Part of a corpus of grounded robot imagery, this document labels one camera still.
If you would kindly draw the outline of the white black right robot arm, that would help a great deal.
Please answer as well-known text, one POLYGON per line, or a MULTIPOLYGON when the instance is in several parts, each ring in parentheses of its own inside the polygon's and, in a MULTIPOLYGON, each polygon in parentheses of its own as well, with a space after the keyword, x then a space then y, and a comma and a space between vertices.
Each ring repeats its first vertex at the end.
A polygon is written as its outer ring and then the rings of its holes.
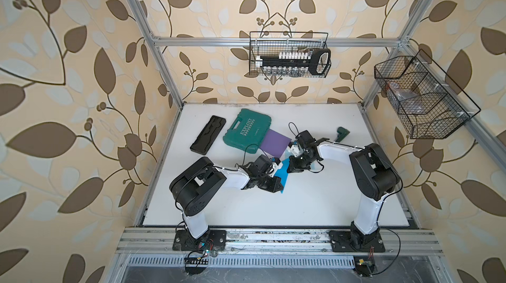
POLYGON ((363 246, 379 236, 379 219, 386 199, 397 193, 396 186, 402 179, 377 143, 364 147, 330 142, 328 138, 315 139, 305 130, 289 142, 291 153, 288 173, 310 170, 314 162, 334 160, 349 164, 355 181, 361 191, 358 213, 351 223, 351 240, 356 246, 363 246))

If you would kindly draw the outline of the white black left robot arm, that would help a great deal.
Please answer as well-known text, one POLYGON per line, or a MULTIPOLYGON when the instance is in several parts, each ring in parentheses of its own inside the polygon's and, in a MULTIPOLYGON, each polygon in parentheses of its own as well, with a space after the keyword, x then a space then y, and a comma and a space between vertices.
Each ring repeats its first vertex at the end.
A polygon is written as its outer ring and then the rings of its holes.
POLYGON ((220 167, 208 157, 201 157, 169 187, 189 236, 197 240, 208 232, 204 209, 221 188, 246 190, 257 187, 270 193, 280 192, 284 186, 275 174, 282 168, 283 163, 278 158, 266 155, 235 168, 220 167))

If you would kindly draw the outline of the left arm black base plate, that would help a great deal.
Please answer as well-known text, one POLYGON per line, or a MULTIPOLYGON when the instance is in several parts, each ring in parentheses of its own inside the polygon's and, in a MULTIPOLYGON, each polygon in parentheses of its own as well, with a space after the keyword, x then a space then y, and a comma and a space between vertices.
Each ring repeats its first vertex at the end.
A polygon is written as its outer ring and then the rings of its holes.
POLYGON ((210 229, 199 238, 193 238, 188 230, 176 231, 173 251, 223 251, 227 243, 225 230, 210 229))

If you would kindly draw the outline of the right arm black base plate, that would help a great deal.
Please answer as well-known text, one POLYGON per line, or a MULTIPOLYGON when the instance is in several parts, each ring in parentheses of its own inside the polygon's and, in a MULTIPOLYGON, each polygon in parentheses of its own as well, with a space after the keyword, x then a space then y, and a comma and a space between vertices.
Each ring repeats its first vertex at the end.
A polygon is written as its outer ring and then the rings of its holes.
POLYGON ((368 235, 360 231, 330 230, 328 235, 335 253, 386 252, 379 230, 368 235))

